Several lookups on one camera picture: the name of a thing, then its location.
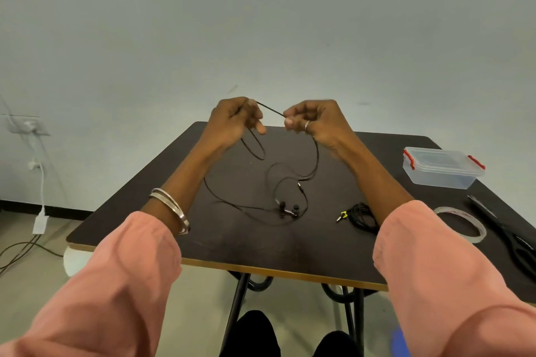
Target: tape roll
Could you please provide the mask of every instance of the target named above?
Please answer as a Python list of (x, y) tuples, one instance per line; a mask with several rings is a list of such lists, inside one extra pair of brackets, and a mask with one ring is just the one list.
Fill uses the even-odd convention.
[(459, 217), (462, 217), (465, 220), (467, 220), (474, 227), (476, 227), (478, 229), (479, 233), (480, 233), (480, 235), (476, 236), (476, 237), (475, 236), (466, 236), (465, 234), (461, 234), (461, 233), (456, 232), (460, 236), (465, 238), (469, 243), (472, 243), (472, 244), (480, 243), (482, 240), (484, 240), (484, 237), (486, 237), (486, 234), (487, 234), (486, 227), (484, 227), (484, 225), (477, 218), (475, 218), (473, 215), (471, 215), (471, 214), (469, 214), (467, 212), (464, 212), (462, 210), (455, 209), (455, 208), (450, 208), (448, 206), (442, 206), (440, 208), (434, 209), (434, 213), (435, 214), (439, 214), (439, 213), (456, 214)]

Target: bangle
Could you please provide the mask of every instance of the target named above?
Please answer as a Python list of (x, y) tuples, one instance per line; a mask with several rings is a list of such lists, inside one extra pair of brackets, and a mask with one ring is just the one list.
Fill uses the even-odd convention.
[(178, 203), (171, 197), (171, 195), (160, 188), (154, 188), (151, 191), (151, 195), (149, 195), (152, 198), (158, 199), (160, 202), (162, 202), (164, 205), (166, 205), (168, 208), (171, 209), (173, 213), (175, 213), (178, 218), (181, 220), (184, 227), (179, 232), (179, 234), (186, 234), (190, 231), (190, 223), (188, 223), (188, 220), (186, 219), (186, 216), (184, 215), (184, 212), (182, 211), (181, 207), (178, 205)]

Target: pink sleeve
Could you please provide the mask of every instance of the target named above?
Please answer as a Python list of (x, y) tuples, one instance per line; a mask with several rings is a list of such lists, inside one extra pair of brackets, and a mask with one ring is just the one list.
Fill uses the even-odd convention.
[(536, 309), (424, 203), (385, 219), (373, 257), (412, 357), (536, 355)]
[(153, 216), (132, 213), (2, 356), (151, 356), (156, 353), (181, 252)]

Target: white wall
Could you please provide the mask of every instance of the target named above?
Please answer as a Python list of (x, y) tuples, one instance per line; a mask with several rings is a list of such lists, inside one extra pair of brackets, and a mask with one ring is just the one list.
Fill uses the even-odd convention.
[[(96, 209), (220, 98), (331, 97), (354, 130), (473, 154), (536, 225), (535, 83), (536, 0), (0, 0), (0, 88), (52, 134), (50, 205)], [(3, 125), (0, 150), (0, 198), (38, 203)]]

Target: earphones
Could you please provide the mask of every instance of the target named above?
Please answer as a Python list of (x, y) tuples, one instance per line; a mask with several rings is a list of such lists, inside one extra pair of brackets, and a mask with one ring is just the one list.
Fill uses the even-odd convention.
[[(278, 115), (282, 116), (282, 117), (285, 117), (282, 113), (279, 113), (278, 111), (260, 103), (260, 102), (257, 102), (259, 105), (267, 108), (268, 110), (271, 110), (275, 113), (277, 113)], [(252, 156), (254, 156), (255, 158), (257, 158), (258, 160), (260, 161), (264, 161), (266, 159), (266, 151), (264, 150), (264, 147), (263, 145), (260, 143), (259, 139), (257, 138), (257, 136), (253, 133), (253, 131), (249, 130), (249, 132), (251, 133), (251, 135), (254, 137), (255, 141), (257, 142), (257, 144), (260, 146), (260, 148), (262, 149), (263, 151), (263, 157), (260, 157), (258, 156), (257, 154), (255, 154), (250, 147), (248, 147), (248, 145), (245, 143), (244, 139), (241, 138), (240, 140), (242, 141), (242, 144), (244, 145), (244, 147), (250, 152), (250, 154)], [(275, 201), (275, 203), (277, 204), (277, 208), (272, 208), (272, 209), (267, 209), (267, 208), (262, 208), (262, 207), (258, 207), (258, 206), (247, 206), (247, 205), (237, 205), (235, 203), (231, 203), (223, 198), (220, 198), (218, 195), (216, 195), (210, 188), (209, 188), (209, 185), (208, 183), (206, 182), (206, 178), (203, 178), (203, 182), (205, 184), (205, 187), (207, 188), (207, 190), (212, 194), (212, 196), (214, 196), (215, 198), (217, 198), (220, 202), (223, 202), (223, 203), (226, 203), (236, 209), (238, 209), (239, 211), (242, 211), (243, 213), (245, 213), (248, 217), (250, 218), (253, 218), (253, 219), (256, 219), (258, 220), (256, 217), (254, 217), (253, 215), (249, 214), (248, 212), (245, 211), (245, 209), (255, 209), (255, 210), (262, 210), (262, 211), (265, 211), (265, 212), (277, 212), (279, 214), (279, 217), (280, 218), (284, 218), (285, 216), (291, 216), (291, 220), (297, 220), (301, 217), (303, 217), (303, 215), (307, 212), (307, 210), (309, 209), (309, 201), (307, 199), (307, 195), (305, 194), (305, 191), (303, 190), (303, 186), (300, 184), (300, 182), (304, 182), (304, 181), (309, 181), (311, 180), (312, 178), (315, 177), (316, 175), (316, 172), (318, 170), (318, 160), (319, 160), (319, 152), (318, 152), (318, 143), (316, 142), (316, 140), (313, 138), (312, 139), (314, 144), (315, 144), (315, 149), (316, 149), (316, 163), (315, 163), (315, 167), (313, 168), (313, 170), (307, 174), (307, 175), (300, 175), (299, 173), (297, 173), (296, 171), (294, 171), (288, 164), (286, 163), (282, 163), (282, 162), (278, 162), (278, 163), (274, 163), (272, 164), (268, 170), (266, 171), (266, 175), (265, 175), (265, 184), (267, 186), (267, 188), (269, 187), (269, 184), (268, 184), (268, 175), (270, 173), (270, 171), (272, 170), (272, 168), (278, 164), (283, 164), (283, 165), (286, 165), (290, 170), (291, 172), (296, 175), (296, 177), (285, 177), (285, 178), (282, 178), (281, 180), (279, 180), (279, 182), (276, 184), (276, 186), (273, 188), (272, 190), (272, 197)], [(291, 179), (291, 180), (294, 180), (296, 181), (296, 183), (298, 184), (298, 190), (300, 191), (300, 193), (303, 195), (303, 198), (305, 199), (305, 208), (304, 210), (300, 213), (300, 206), (298, 204), (295, 204), (292, 208), (292, 210), (288, 210), (286, 209), (286, 203), (285, 201), (280, 201), (278, 200), (278, 198), (276, 197), (276, 194), (277, 194), (277, 189), (279, 187), (279, 185), (285, 181), (285, 180), (288, 180), (288, 179)]]

